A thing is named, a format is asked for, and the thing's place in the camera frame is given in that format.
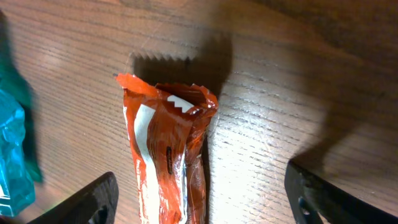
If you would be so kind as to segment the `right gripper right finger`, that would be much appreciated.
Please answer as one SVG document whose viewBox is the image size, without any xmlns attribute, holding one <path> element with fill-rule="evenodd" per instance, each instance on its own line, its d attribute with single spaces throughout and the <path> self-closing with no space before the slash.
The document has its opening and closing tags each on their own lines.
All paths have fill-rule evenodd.
<svg viewBox="0 0 398 224">
<path fill-rule="evenodd" d="M 287 164 L 285 191 L 297 224 L 393 223 L 397 217 L 380 210 L 290 160 Z"/>
</svg>

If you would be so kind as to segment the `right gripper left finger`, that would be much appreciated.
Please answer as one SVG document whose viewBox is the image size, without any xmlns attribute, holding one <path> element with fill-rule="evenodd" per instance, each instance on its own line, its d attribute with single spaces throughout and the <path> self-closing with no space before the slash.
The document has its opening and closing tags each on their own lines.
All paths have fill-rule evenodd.
<svg viewBox="0 0 398 224">
<path fill-rule="evenodd" d="M 113 172 L 106 172 L 29 224 L 113 224 L 119 189 Z"/>
</svg>

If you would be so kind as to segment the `teal mouthwash bottle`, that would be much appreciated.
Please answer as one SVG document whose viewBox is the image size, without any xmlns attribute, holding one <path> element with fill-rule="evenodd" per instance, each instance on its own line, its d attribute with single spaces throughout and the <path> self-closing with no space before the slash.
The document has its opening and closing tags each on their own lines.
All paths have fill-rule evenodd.
<svg viewBox="0 0 398 224">
<path fill-rule="evenodd" d="M 42 176 L 35 154 L 32 89 L 11 55 L 7 19 L 1 13 L 1 215 L 16 217 L 35 201 Z"/>
</svg>

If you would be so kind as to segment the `orange snack bar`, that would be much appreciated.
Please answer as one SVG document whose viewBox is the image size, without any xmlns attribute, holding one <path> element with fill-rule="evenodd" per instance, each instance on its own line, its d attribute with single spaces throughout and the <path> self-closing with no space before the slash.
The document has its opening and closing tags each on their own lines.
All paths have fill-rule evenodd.
<svg viewBox="0 0 398 224">
<path fill-rule="evenodd" d="M 136 172 L 142 223 L 204 223 L 206 180 L 202 145 L 218 110 L 204 86 L 150 85 L 116 75 Z"/>
</svg>

